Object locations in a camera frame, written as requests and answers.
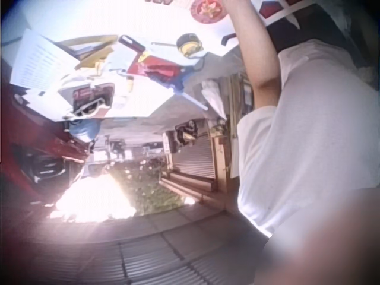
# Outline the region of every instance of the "white paper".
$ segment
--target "white paper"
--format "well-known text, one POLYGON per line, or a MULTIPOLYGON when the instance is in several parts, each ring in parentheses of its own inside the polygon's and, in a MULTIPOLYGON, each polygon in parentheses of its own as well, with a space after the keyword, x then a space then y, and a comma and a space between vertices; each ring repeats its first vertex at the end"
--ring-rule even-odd
POLYGON ((78 63, 79 60, 27 29, 17 52, 11 84, 46 91, 73 72, 78 63))

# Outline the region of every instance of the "white t-shirt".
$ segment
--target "white t-shirt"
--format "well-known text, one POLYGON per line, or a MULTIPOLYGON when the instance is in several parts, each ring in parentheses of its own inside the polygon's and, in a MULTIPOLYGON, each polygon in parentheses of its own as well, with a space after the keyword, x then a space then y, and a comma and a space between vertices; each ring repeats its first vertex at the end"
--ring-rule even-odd
POLYGON ((310 40, 279 55, 277 107, 241 119, 239 209, 265 235, 341 191, 379 185, 379 96, 350 55, 310 40))

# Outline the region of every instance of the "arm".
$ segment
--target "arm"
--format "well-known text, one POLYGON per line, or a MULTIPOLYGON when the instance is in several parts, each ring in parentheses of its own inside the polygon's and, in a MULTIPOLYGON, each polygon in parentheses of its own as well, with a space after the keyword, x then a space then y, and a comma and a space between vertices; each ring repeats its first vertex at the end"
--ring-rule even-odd
POLYGON ((256 109, 277 106, 281 72, 276 49, 250 0, 223 0, 242 50, 256 109))

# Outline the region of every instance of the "foliage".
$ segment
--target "foliage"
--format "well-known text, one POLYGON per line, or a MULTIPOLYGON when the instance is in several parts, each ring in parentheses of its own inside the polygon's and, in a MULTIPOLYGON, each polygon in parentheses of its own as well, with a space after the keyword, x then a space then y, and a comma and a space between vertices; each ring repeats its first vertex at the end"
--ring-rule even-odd
POLYGON ((183 205, 183 197, 159 185, 159 172, 151 170, 115 167, 111 174, 119 182, 131 205, 135 216, 168 211, 183 205))

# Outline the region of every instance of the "red car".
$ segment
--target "red car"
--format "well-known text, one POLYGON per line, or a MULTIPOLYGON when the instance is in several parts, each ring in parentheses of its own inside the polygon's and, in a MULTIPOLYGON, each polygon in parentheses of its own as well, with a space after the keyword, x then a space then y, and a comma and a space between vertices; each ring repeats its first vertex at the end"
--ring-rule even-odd
POLYGON ((11 85, 10 75, 11 68, 2 60, 2 197, 7 206, 10 202, 22 207, 54 204, 80 177, 89 143, 65 132, 62 122, 53 122, 16 100, 25 89, 11 85))

